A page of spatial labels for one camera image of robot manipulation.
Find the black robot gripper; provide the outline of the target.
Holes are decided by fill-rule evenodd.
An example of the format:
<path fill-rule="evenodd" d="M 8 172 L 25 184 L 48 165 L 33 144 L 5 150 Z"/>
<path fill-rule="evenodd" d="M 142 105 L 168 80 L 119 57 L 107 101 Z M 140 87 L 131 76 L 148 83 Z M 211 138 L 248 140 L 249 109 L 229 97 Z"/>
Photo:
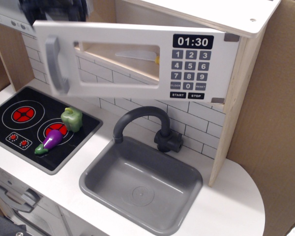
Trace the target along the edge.
<path fill-rule="evenodd" d="M 91 14 L 89 0 L 21 0 L 19 4 L 31 25 L 43 20 L 85 22 Z"/>

